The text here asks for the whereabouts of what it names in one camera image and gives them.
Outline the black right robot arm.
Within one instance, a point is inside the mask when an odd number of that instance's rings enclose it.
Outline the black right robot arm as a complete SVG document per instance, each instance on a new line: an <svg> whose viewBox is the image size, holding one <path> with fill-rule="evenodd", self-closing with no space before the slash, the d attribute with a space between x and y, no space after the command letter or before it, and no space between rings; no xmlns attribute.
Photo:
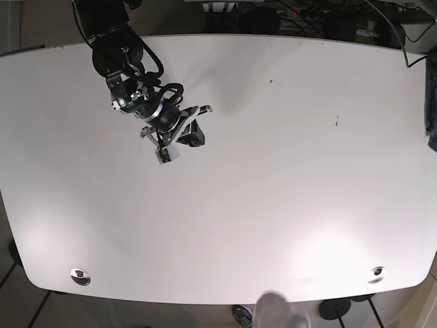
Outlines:
<svg viewBox="0 0 437 328"><path fill-rule="evenodd" d="M112 108L146 123L141 137L156 146L156 157L165 164L178 158L178 144L192 148L205 144L197 117L212 108L204 105L180 109L183 85L162 85L162 62L129 25L126 10L141 4L73 1L72 12L82 39L92 50L93 66L106 80Z"/></svg>

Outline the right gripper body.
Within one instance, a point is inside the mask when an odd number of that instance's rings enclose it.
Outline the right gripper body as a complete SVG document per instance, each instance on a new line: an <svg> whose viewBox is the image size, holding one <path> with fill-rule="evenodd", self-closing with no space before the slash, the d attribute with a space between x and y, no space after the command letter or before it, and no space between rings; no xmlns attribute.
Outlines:
<svg viewBox="0 0 437 328"><path fill-rule="evenodd" d="M123 71L106 76L112 107L144 121L142 137L149 137L157 146L179 143L184 129L197 117L212 110L211 106L180 108L184 87L180 83L160 84L154 72L136 71L123 80Z"/></svg>

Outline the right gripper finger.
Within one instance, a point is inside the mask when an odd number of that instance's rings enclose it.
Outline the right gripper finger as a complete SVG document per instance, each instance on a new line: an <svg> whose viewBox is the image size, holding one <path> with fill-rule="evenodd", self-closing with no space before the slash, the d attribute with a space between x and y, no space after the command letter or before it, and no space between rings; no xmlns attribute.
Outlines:
<svg viewBox="0 0 437 328"><path fill-rule="evenodd" d="M171 143L168 146L159 146L155 151L155 155L158 162L163 165L178 159L180 152L178 147L174 143Z"/></svg>
<svg viewBox="0 0 437 328"><path fill-rule="evenodd" d="M179 143L192 148L205 145L205 135L196 120L193 120L182 132Z"/></svg>

